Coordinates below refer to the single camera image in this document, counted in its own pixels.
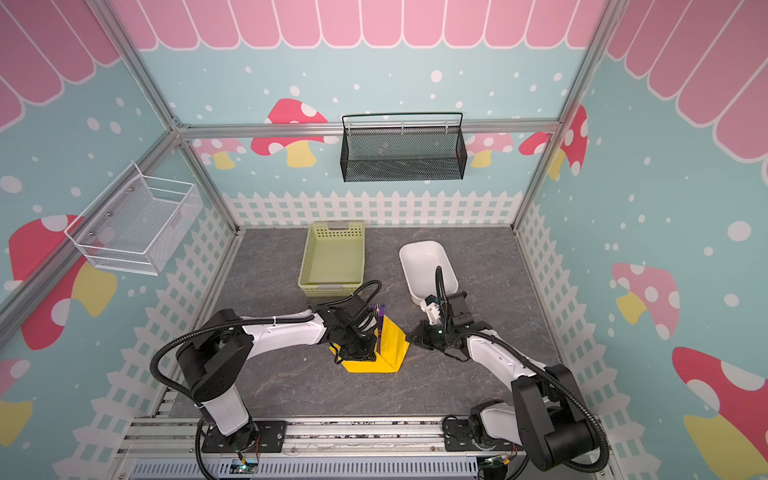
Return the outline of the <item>purple knife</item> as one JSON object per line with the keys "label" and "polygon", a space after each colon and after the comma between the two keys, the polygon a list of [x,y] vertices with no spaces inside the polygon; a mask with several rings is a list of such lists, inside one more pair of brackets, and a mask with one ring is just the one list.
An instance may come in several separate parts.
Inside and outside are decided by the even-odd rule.
{"label": "purple knife", "polygon": [[381,350],[382,350],[383,329],[384,329],[385,316],[386,316],[385,305],[384,304],[377,304],[376,305],[376,317],[377,317],[377,327],[376,327],[377,344],[376,344],[376,352],[377,353],[381,353]]}

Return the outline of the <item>yellow paper napkin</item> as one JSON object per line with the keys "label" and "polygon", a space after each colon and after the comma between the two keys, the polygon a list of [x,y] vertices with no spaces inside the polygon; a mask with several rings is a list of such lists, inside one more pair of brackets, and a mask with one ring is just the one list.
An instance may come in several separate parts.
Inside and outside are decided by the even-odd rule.
{"label": "yellow paper napkin", "polygon": [[390,374],[399,371],[403,364],[409,342],[403,330],[387,315],[383,316],[382,331],[376,336],[373,361],[342,360],[341,364],[349,373]]}

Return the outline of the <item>purple fork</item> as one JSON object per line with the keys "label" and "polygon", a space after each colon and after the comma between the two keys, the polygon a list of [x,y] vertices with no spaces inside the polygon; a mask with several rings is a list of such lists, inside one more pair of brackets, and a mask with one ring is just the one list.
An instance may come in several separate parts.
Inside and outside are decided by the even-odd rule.
{"label": "purple fork", "polygon": [[381,329],[383,326],[383,309],[380,304],[374,306],[374,313],[376,319],[376,328]]}

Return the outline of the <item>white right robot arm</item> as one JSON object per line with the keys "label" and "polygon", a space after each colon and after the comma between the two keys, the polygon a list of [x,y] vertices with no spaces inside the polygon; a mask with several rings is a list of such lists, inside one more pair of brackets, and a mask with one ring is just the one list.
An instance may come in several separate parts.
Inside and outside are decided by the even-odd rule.
{"label": "white right robot arm", "polygon": [[510,404],[491,402],[477,408],[474,417],[481,438],[522,447],[541,471],[565,466],[599,473],[608,466],[607,434],[564,365],[531,359],[484,322],[456,326],[423,320],[406,339],[444,355],[458,350],[462,361],[482,365],[510,389]]}

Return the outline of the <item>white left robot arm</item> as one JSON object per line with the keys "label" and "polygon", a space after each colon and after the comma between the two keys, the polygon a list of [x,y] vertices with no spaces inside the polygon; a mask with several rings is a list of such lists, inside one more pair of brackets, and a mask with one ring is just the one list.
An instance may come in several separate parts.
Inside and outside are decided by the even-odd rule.
{"label": "white left robot arm", "polygon": [[233,437],[252,422],[236,387],[247,361],[276,350],[323,343],[332,347],[337,363],[370,361],[376,327],[375,313],[368,307],[337,305],[270,317],[240,317],[223,309],[180,340],[176,361],[188,388],[185,395],[222,435]]}

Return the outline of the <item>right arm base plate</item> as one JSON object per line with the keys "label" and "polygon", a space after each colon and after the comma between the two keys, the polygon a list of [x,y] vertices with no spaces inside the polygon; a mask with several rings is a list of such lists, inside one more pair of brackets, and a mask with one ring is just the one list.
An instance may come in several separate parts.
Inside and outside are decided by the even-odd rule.
{"label": "right arm base plate", "polygon": [[490,437],[475,417],[446,416],[441,421],[444,448],[448,452],[521,450],[518,444]]}

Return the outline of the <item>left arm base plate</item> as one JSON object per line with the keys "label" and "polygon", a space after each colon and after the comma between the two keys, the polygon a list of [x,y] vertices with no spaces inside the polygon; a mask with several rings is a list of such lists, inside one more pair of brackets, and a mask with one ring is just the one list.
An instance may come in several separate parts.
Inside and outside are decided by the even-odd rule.
{"label": "left arm base plate", "polygon": [[209,453],[280,453],[288,423],[279,420],[252,420],[231,435],[211,426],[203,436],[202,452]]}

